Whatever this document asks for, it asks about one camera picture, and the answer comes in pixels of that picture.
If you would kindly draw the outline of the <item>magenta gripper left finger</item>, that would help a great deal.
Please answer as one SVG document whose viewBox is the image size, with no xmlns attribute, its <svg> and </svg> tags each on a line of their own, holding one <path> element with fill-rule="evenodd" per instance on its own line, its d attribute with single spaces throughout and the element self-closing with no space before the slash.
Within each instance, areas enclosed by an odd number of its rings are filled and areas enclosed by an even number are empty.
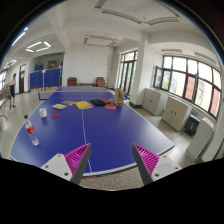
<svg viewBox="0 0 224 224">
<path fill-rule="evenodd" d="M 87 143 L 65 155 L 56 154 L 42 166 L 42 169 L 79 185 L 91 153 L 91 144 Z"/>
</svg>

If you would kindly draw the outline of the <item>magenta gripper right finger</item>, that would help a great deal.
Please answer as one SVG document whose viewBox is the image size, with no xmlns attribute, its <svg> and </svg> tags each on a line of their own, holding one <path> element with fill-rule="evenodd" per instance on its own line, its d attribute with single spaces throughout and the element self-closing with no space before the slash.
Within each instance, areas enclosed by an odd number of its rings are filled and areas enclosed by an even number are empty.
<svg viewBox="0 0 224 224">
<path fill-rule="evenodd" d="M 181 170 L 167 155 L 159 156 L 137 144 L 133 145 L 132 154 L 144 185 Z"/>
</svg>

